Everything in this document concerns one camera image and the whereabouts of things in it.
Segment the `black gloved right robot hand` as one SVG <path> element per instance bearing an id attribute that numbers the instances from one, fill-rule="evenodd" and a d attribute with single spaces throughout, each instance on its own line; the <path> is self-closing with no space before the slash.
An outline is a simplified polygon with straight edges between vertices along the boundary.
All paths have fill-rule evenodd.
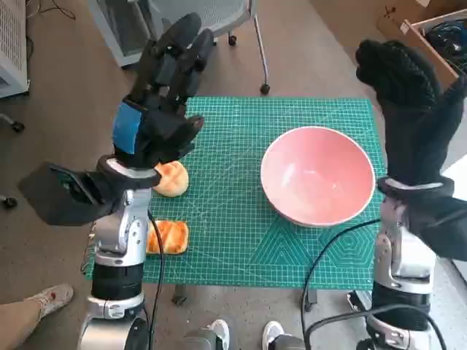
<path id="1" fill-rule="evenodd" d="M 387 175 L 408 186 L 440 182 L 463 117 L 466 76 L 441 87 L 432 65 L 398 41 L 363 40 L 357 78 L 372 87 L 385 120 Z"/>

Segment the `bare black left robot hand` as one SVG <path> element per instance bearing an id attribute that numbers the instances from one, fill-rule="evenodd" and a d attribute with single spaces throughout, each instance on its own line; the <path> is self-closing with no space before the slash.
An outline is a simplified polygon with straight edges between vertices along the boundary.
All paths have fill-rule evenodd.
<path id="1" fill-rule="evenodd" d="M 193 149 L 204 118 L 186 117 L 186 103 L 200 84 L 214 36 L 192 12 L 158 40 L 148 40 L 137 64 L 136 80 L 114 118 L 112 143 L 127 168 L 152 168 L 179 160 Z"/>

